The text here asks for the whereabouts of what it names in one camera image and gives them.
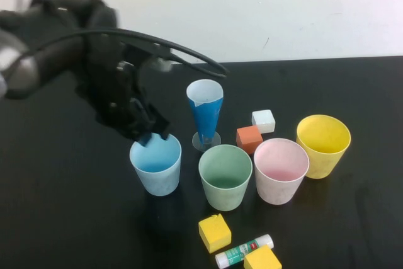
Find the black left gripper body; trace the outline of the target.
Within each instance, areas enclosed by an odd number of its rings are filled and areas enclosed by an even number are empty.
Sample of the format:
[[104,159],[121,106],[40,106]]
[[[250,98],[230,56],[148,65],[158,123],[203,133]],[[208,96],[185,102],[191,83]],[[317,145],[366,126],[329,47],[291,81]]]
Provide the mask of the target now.
[[77,91],[95,109],[99,123],[136,139],[130,102],[144,98],[140,69],[151,53],[116,38],[90,38],[82,84]]

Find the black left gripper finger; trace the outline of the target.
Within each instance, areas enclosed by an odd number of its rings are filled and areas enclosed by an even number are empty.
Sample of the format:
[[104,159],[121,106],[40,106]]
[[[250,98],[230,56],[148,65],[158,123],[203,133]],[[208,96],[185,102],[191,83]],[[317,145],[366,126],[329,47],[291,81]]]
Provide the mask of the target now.
[[131,101],[130,111],[135,124],[135,141],[145,147],[152,138],[152,128],[155,118],[149,108],[141,101]]
[[144,105],[146,105],[155,118],[154,126],[152,128],[152,134],[157,134],[163,140],[167,140],[167,137],[169,135],[169,121],[164,116],[162,116],[158,109],[154,105],[149,103],[146,99],[139,98],[138,101],[141,101]]

